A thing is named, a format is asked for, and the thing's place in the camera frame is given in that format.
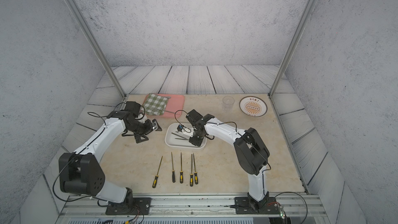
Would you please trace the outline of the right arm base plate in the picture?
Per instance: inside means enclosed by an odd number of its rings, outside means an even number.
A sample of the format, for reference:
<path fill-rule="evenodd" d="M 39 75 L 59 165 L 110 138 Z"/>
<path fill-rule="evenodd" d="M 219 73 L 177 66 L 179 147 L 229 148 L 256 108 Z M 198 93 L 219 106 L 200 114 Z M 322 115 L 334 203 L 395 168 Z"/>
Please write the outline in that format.
<path fill-rule="evenodd" d="M 280 207 L 275 197 L 270 197 L 266 194 L 261 201 L 256 201 L 250 195 L 246 197 L 235 197 L 234 204 L 230 205 L 230 208 L 235 209 L 236 214 L 268 214 L 268 215 L 279 215 Z"/>

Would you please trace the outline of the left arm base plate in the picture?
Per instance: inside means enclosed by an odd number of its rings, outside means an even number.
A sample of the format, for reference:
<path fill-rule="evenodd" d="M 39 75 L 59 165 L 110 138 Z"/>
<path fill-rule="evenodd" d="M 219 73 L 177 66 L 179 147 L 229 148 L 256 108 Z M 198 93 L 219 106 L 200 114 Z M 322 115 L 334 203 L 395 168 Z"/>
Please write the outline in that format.
<path fill-rule="evenodd" d="M 151 198 L 149 197 L 133 197 L 128 192 L 125 200 L 122 203 L 110 202 L 105 211 L 106 215 L 148 215 L 151 205 Z"/>

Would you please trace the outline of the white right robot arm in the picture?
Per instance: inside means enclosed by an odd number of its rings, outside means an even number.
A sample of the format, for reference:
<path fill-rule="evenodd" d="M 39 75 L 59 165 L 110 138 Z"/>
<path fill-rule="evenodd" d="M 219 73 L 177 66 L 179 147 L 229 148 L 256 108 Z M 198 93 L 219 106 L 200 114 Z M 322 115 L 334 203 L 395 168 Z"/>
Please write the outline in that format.
<path fill-rule="evenodd" d="M 193 127 L 193 135 L 189 139 L 191 144 L 200 146 L 203 138 L 210 135 L 234 147 L 239 165 L 248 174 L 249 206 L 255 212 L 265 207 L 269 198 L 265 171 L 270 152 L 257 130 L 239 129 L 233 121 L 222 122 L 213 115 L 202 116 L 195 110 L 187 113 L 186 119 Z"/>

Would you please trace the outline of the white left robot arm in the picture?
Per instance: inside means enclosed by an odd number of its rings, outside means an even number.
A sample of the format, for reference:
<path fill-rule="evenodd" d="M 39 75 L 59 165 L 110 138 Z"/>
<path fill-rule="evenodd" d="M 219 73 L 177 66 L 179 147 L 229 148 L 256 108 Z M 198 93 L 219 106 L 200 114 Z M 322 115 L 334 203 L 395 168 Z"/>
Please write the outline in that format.
<path fill-rule="evenodd" d="M 82 146 L 59 158 L 60 190 L 111 203 L 125 203 L 128 188 L 107 181 L 100 166 L 103 155 L 120 135 L 132 132 L 136 142 L 141 143 L 149 140 L 149 133 L 162 128 L 155 119 L 147 119 L 140 111 L 113 111 L 103 122 L 102 127 Z"/>

